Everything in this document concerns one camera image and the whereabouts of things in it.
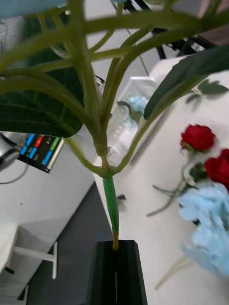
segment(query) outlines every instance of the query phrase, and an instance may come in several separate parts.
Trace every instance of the white table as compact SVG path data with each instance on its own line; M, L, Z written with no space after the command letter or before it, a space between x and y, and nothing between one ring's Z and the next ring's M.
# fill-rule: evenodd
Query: white table
M152 70L152 79L161 82L177 61L161 61ZM210 78L229 87L228 72ZM186 105L181 98L138 162L114 177L117 195L126 196L125 209L120 211L119 237L134 239L138 243L149 305L229 303L229 280L214 278L196 263L177 272L158 291L154 290L172 264L182 257L180 243L189 240L195 226L178 215L176 203L159 215L146 217L148 212L161 207L167 200L165 195L153 189L152 184L172 189L180 180L180 170L186 161L180 154L180 133L189 123L209 126L219 138L220 145L229 147L228 100L229 94L217 101L204 100L193 111L193 105ZM97 175L94 178L109 219L102 179Z

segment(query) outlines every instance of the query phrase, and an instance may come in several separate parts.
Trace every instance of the cable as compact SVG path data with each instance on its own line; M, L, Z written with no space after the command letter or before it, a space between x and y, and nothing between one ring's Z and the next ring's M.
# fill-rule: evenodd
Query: cable
M29 165L26 164L23 172L17 178L15 178L15 179L13 179L11 181L7 181L7 182L0 182L0 184L10 184L10 183L18 181L19 179L21 179L26 174L28 168L29 168Z

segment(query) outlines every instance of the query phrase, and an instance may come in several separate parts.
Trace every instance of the flower stem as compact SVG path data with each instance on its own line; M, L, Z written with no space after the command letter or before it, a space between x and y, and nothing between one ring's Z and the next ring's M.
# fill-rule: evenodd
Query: flower stem
M167 201L167 203L160 209L156 210L156 211L153 211L151 213L148 213L146 214L147 217L150 217L150 216L154 216L154 215L157 215L163 211L165 211L171 204L172 202L174 201L174 199L182 192L183 188L181 188L182 184L183 183L186 183L186 179L185 179L185 176L184 176L184 171L185 169L190 165L190 163L193 161L194 159L194 156L191 155L188 159L188 162L182 166L182 169L181 169L181 176L182 176L182 179L181 181L179 182L178 186L175 188L174 191L172 191L172 194L169 198L169 200Z
M161 193L167 193L167 195L169 194L173 194L175 192L175 190L172 190L172 191L169 191L169 190L165 190L165 189L162 189L156 185L152 185L154 189L156 189L157 191L161 192Z
M151 217L151 216L154 216L154 215L157 215L163 211L165 211L171 204L172 202L174 201L174 199L176 198L176 196L178 195L179 191L180 191L180 187L181 185L183 184L183 179L179 182L178 186L176 187L175 189L175 192L172 196L170 196L169 200L167 201L167 203L160 209L156 210L156 211L153 211L153 212L150 212L147 215L147 217Z

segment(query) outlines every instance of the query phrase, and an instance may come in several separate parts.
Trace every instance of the green tape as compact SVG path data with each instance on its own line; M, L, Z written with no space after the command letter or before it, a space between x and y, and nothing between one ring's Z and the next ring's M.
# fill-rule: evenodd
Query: green tape
M50 148L51 151L54 151L56 148L57 144L59 143L60 138L55 138L54 142L52 143L52 146Z
M103 178L104 191L106 196L106 204L111 219L112 230L118 233L119 230L119 215L118 215L118 203L115 193L115 186L113 178Z

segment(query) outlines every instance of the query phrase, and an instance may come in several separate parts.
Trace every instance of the white table leg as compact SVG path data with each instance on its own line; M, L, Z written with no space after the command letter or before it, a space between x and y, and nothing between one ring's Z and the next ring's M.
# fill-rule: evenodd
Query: white table leg
M15 247L14 252L20 255L35 257L45 261L53 262L52 278L55 279L57 276L57 244L58 243L55 242L53 254L47 254L44 252L34 251L20 247Z

